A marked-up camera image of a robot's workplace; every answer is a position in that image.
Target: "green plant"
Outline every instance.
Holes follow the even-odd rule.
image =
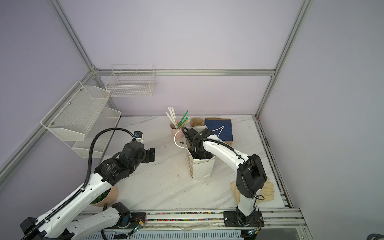
[[[111,191],[111,189],[108,189],[107,191],[100,194],[95,200],[91,202],[91,204],[96,204],[98,202],[101,202],[104,198],[108,196],[108,193]]]

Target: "white wall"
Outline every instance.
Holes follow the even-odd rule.
[[[87,68],[48,1],[1,1],[0,22],[2,165]],[[86,165],[53,134],[45,134],[0,192],[0,238],[22,238],[20,223],[78,187]]]
[[[61,2],[98,68],[274,69],[302,0]]]
[[[102,76],[105,83],[108,76]],[[122,115],[255,114],[269,76],[158,76],[153,96],[112,98]]]
[[[314,239],[384,234],[383,12],[314,1],[261,114]]]

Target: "pink cup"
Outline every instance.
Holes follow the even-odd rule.
[[[180,131],[181,129],[175,129],[175,125],[173,123],[170,123],[169,126],[170,126],[170,132],[171,132],[172,137],[175,137],[176,133],[177,134],[176,134],[175,139],[182,139],[184,137],[184,133]]]

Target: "potted plant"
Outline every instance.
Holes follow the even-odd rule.
[[[119,191],[116,186],[111,187],[107,191],[100,194],[90,205],[96,207],[103,207],[105,204],[113,204],[118,198]]]

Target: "white mesh shelf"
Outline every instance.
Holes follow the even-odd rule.
[[[60,112],[44,125],[50,132],[62,141],[84,141],[91,130],[101,110],[109,99],[109,91],[95,86],[83,86],[80,82],[77,92],[65,104]]]
[[[100,116],[97,118],[95,124],[93,125],[92,129],[89,131],[89,134],[85,138],[84,141],[81,142],[75,142],[72,149],[79,154],[82,158],[88,158],[89,155],[89,147],[91,146],[91,143],[99,132],[101,132],[104,129],[110,128],[110,127],[116,127],[119,118],[120,118],[121,112],[113,110],[111,108],[103,108],[101,111]],[[103,152],[105,151],[109,140],[112,137],[113,131],[109,131],[106,133],[103,133],[96,141],[95,146],[93,148],[93,158],[101,158]]]
[[[152,96],[156,86],[153,65],[111,65],[105,89],[112,97]]]

